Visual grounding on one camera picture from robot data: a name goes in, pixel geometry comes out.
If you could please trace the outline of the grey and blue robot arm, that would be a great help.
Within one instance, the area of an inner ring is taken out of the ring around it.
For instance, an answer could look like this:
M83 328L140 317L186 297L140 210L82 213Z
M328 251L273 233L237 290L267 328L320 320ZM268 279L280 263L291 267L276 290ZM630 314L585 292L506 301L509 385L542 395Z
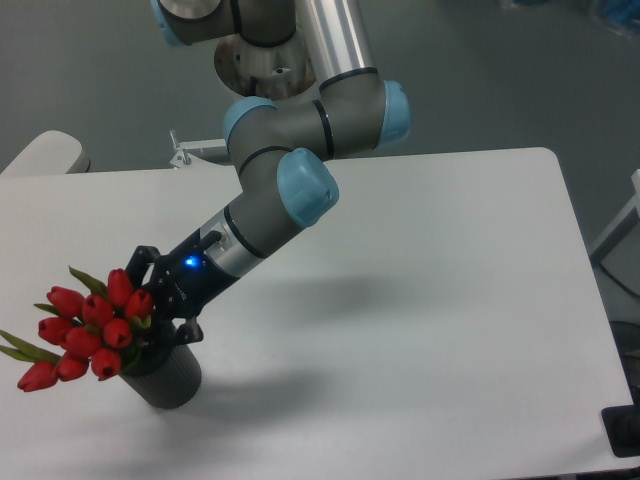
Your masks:
M171 252L139 247L126 271L154 310L138 341L147 348L199 342L204 306L316 224L338 201L327 162L404 140L411 129L400 84L379 76L355 1L156 1L166 38L181 45L236 34L257 49L296 33L319 95L279 107L265 95L234 103L223 120L240 194Z

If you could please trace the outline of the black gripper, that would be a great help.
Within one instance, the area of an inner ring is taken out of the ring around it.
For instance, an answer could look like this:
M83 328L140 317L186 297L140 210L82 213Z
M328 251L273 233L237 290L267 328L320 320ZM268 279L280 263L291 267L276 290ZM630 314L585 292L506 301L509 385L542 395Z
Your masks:
M204 238L195 231L166 255L154 246L134 249L125 272L135 290L149 268L152 272L144 288L151 294L155 311L149 347L166 349L198 343L204 333L196 319L204 306L239 280L225 272L206 253L206 247L217 246L222 233L213 230ZM171 320L189 319L176 327Z

